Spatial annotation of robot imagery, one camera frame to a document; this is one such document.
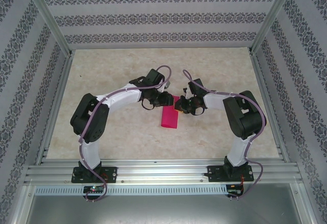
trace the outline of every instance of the perforated metal strip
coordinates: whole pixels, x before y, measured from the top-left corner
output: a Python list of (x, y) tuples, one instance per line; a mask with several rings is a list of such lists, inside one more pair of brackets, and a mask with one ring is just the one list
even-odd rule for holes
[[(83, 195), (84, 186), (38, 186), (35, 196), (77, 196)], [(184, 185), (184, 186), (108, 186), (107, 195), (215, 195), (227, 194), (226, 185)]]

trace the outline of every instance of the wire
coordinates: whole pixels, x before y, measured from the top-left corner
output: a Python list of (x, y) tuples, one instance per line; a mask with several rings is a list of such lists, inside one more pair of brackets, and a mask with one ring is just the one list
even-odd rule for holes
[(264, 128), (265, 128), (265, 124), (266, 124), (266, 120), (265, 120), (265, 116), (264, 116), (264, 113), (263, 111), (261, 110), (260, 106), (255, 103), (253, 100), (251, 100), (250, 98), (244, 96), (244, 95), (240, 95), (240, 94), (235, 94), (235, 93), (227, 93), (227, 92), (216, 92), (216, 91), (211, 91), (211, 90), (208, 90), (206, 89), (205, 87), (203, 87), (202, 85), (196, 83), (195, 81), (192, 80), (192, 76), (191, 74), (187, 71), (187, 70), (183, 70), (183, 73), (184, 75), (188, 78), (189, 81), (191, 81), (193, 84), (197, 85), (198, 87), (202, 88), (203, 90), (209, 92), (209, 93), (213, 93), (213, 94), (216, 94), (216, 95), (229, 95), (229, 96), (237, 96), (237, 97), (241, 97), (242, 99), (245, 99), (247, 100), (248, 102), (250, 102), (252, 105), (254, 105), (256, 107), (256, 109), (258, 109), (259, 113), (260, 113), (260, 116), (261, 116), (261, 119), (262, 119), (262, 126), (261, 126), (261, 129), (260, 131), (254, 136), (252, 137), (250, 140), (249, 140), (249, 143), (247, 144), (246, 148), (245, 148), (245, 151), (244, 151), (244, 159), (249, 162), (249, 163), (252, 163), (252, 164), (257, 164), (260, 166), (261, 170), (260, 170), (260, 174), (259, 176), (257, 177), (257, 179), (255, 180), (255, 182), (252, 184), (252, 186), (241, 196), (239, 197), (236, 197), (234, 195), (234, 198), (236, 199), (239, 199), (239, 198), (243, 198), (244, 196), (246, 196), (250, 191), (252, 191), (253, 187), (258, 183), (258, 181), (260, 180), (263, 172), (264, 172), (264, 166), (259, 163), (259, 162), (256, 162), (256, 161), (252, 161), (252, 160), (249, 160), (247, 158), (247, 152), (252, 144), (252, 141), (254, 139), (256, 139), (263, 131), (264, 131)]
[(145, 110), (153, 110), (154, 109), (154, 106), (150, 109), (150, 108), (146, 108), (145, 106), (144, 106), (144, 104), (143, 104), (143, 101), (144, 100), (142, 100), (142, 103), (141, 103), (141, 106), (145, 109)]
[(106, 195), (107, 192), (108, 192), (108, 186), (107, 186), (106, 181), (105, 181), (101, 176), (99, 176), (99, 175), (98, 175), (98, 174), (97, 174), (93, 169), (91, 169), (91, 167), (87, 164), (87, 162), (86, 162), (86, 160), (85, 160), (85, 157), (84, 157), (84, 155), (83, 155), (83, 150), (82, 150), (82, 144), (83, 144), (83, 141), (84, 141), (83, 138), (84, 138), (84, 136), (85, 136), (85, 134), (86, 134), (86, 132), (87, 132), (88, 127), (90, 126), (90, 123), (91, 123), (91, 121), (92, 121), (92, 119), (93, 119), (93, 117), (94, 117), (94, 115), (95, 115), (97, 109), (99, 108), (99, 106), (100, 106), (100, 105), (101, 105), (101, 104), (102, 104), (106, 99), (108, 99), (109, 97), (111, 97), (111, 96), (113, 96), (113, 95), (115, 95), (115, 94), (118, 94), (118, 93), (121, 93), (121, 92), (127, 92), (127, 91), (129, 91), (129, 90), (140, 90), (140, 89), (158, 88), (159, 86), (164, 85), (165, 83), (167, 83), (167, 82), (169, 81), (169, 79), (170, 79), (170, 77), (171, 77), (171, 75), (172, 75), (172, 69), (171, 69), (168, 65), (161, 65), (161, 66), (159, 66), (159, 67), (157, 68), (157, 71), (160, 70), (161, 68), (167, 68), (167, 69), (169, 70), (168, 78), (167, 78), (165, 81), (163, 81), (162, 83), (157, 84), (157, 85), (153, 85), (153, 86), (148, 86), (148, 87), (129, 87), (129, 88), (125, 88), (125, 89), (119, 89), (119, 90), (116, 90), (116, 91), (114, 91), (114, 92), (108, 94), (108, 95), (107, 95), (106, 97), (104, 97), (102, 100), (100, 100), (99, 103), (95, 106), (95, 108), (94, 108), (94, 110), (93, 110), (93, 112), (92, 112), (90, 118), (88, 119), (88, 121), (87, 121), (87, 123), (86, 123), (86, 125), (85, 125), (85, 128), (84, 128), (84, 130), (83, 130), (83, 132), (82, 132), (82, 134), (81, 134), (81, 136), (80, 136), (80, 138), (79, 138), (79, 140), (78, 140), (78, 142), (80, 143), (79, 151), (80, 151), (80, 156), (81, 156), (81, 159), (82, 159), (82, 161), (83, 161), (84, 166), (85, 166), (85, 167), (86, 167), (86, 168), (87, 168), (87, 169), (88, 169), (92, 174), (94, 174), (98, 179), (100, 179), (100, 180), (103, 182), (103, 186), (105, 187), (105, 191), (104, 191), (104, 193), (103, 193), (100, 197), (98, 197), (97, 199), (88, 199), (87, 196), (88, 196), (89, 192), (87, 192), (87, 194), (85, 195), (85, 199), (86, 199), (86, 201), (91, 201), (91, 202), (100, 201), (101, 199), (103, 199), (103, 198), (105, 197), (105, 195)]
[(103, 176), (102, 178), (106, 180), (106, 183), (108, 183), (109, 177), (105, 173), (102, 173), (101, 176)]
[(244, 176), (241, 175), (241, 186), (242, 186), (242, 190), (241, 192), (244, 190)]

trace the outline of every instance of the enclosure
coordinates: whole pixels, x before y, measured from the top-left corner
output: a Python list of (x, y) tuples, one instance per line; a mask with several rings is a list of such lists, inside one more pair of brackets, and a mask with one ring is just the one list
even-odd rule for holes
[[(0, 223), (327, 223), (326, 23), (327, 0), (0, 0)], [(100, 156), (115, 183), (86, 203), (92, 184), (71, 181), (78, 102), (161, 64), (177, 96), (182, 69), (253, 92), (261, 180), (239, 200), (225, 197), (239, 182), (208, 180), (231, 148), (225, 114), (163, 129), (161, 108), (138, 103), (108, 118)]]

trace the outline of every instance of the metal bar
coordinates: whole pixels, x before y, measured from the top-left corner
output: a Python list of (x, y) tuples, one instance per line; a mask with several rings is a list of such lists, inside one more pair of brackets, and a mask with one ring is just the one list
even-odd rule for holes
[(53, 17), (51, 11), (49, 10), (48, 6), (46, 5), (44, 0), (33, 0), (36, 7), (38, 8), (39, 12), (41, 13), (44, 21), (50, 28), (52, 34), (55, 36), (57, 42), (59, 43), (61, 49), (65, 53), (65, 56), (67, 57), (69, 53), (71, 52), (71, 49), (69, 48), (69, 45), (63, 36), (62, 32), (59, 29), (59, 26), (57, 25), (57, 22), (55, 18)]
[(72, 53), (70, 54), (69, 59), (65, 63), (64, 73), (61, 76), (60, 83), (59, 83), (59, 91), (56, 94), (56, 97), (55, 97), (55, 100), (54, 100), (54, 106), (53, 106), (53, 108), (51, 110), (51, 113), (50, 113), (49, 123), (46, 126), (43, 141), (41, 143), (40, 151), (39, 151), (39, 154), (37, 156), (36, 164), (38, 164), (38, 165), (42, 163), (43, 159), (45, 159), (45, 157), (43, 157), (43, 154), (45, 152), (45, 148), (49, 148), (49, 144), (50, 144), (50, 141), (51, 141), (53, 130), (55, 129), (55, 124), (56, 124), (57, 116), (58, 116), (58, 113), (59, 113), (61, 100), (62, 100), (63, 93), (64, 93), (65, 88), (66, 88), (69, 72), (70, 72), (71, 67), (72, 67), (74, 54), (75, 54), (75, 50), (72, 51)]
[[(38, 186), (36, 196), (81, 196), (84, 186)], [(158, 195), (217, 195), (227, 194), (225, 184), (208, 185), (109, 185), (107, 195), (111, 196), (158, 196)], [(92, 196), (101, 193), (90, 193)]]
[[(118, 167), (117, 182), (124, 184), (205, 184), (208, 178), (204, 176), (207, 173), (207, 166), (212, 165), (212, 161), (186, 161), (186, 163), (170, 164), (153, 163), (152, 164), (134, 164), (133, 161), (127, 164), (115, 164), (114, 162), (103, 162), (103, 166), (115, 165)], [(302, 178), (296, 163), (274, 162), (264, 164), (264, 174), (260, 183), (294, 183), (301, 182)], [(30, 166), (27, 170), (25, 184), (33, 185), (64, 185), (71, 184), (73, 167), (77, 162), (56, 165), (42, 164), (40, 166)], [(252, 165), (253, 175), (256, 178), (259, 175), (260, 167)]]
[(25, 224), (30, 213), (35, 186), (22, 186), (11, 224)]
[(250, 47), (251, 53), (256, 53), (257, 50), (259, 49), (263, 39), (267, 35), (267, 32), (268, 32), (270, 26), (272, 25), (275, 18), (277, 17), (278, 12), (282, 8), (284, 2), (285, 2), (285, 0), (275, 0), (273, 2), (264, 22), (262, 23), (257, 35), (255, 36), (254, 41)]
[(270, 126), (271, 126), (271, 130), (272, 130), (272, 134), (274, 136), (275, 142), (276, 144), (279, 146), (281, 153), (283, 155), (283, 158), (285, 160), (285, 162), (290, 162), (290, 159), (288, 157), (288, 153), (284, 144), (284, 140), (281, 134), (281, 131), (279, 130), (279, 126), (278, 126), (278, 122), (275, 116), (275, 112), (272, 108), (271, 102), (270, 102), (270, 98), (269, 98), (269, 94), (268, 94), (268, 90), (265, 86), (265, 82), (264, 82), (264, 78), (262, 76), (262, 73), (260, 72), (260, 68), (259, 68), (259, 63), (258, 60), (256, 59), (255, 55), (250, 54), (250, 58), (252, 61), (252, 65), (253, 65), (253, 69), (254, 69), (254, 73), (256, 76), (256, 80), (258, 82), (259, 85), (259, 89), (262, 95), (262, 99), (264, 101), (265, 104), (265, 108), (266, 108), (266, 112), (267, 112), (267, 116), (270, 122)]
[[(259, 163), (281, 163), (283, 160), (279, 158), (260, 158), (260, 159), (252, 159), (254, 161), (257, 161)], [(78, 159), (46, 159), (42, 162), (41, 165), (53, 165), (53, 164), (59, 164), (59, 165), (69, 165), (74, 164), (77, 165)], [(107, 166), (110, 165), (161, 165), (161, 164), (170, 164), (170, 165), (186, 165), (186, 164), (207, 164), (207, 165), (223, 165), (224, 159), (199, 159), (199, 160), (108, 160), (108, 159), (101, 159), (101, 162)]]
[(290, 187), (302, 224), (317, 224), (304, 183), (291, 183)]

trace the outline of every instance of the gray metal panel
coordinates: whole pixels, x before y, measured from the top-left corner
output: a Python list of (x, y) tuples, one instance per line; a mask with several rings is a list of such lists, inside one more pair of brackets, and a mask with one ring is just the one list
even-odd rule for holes
[(301, 223), (289, 184), (258, 185), (246, 198), (222, 195), (111, 196), (87, 203), (78, 196), (35, 196), (29, 224)]

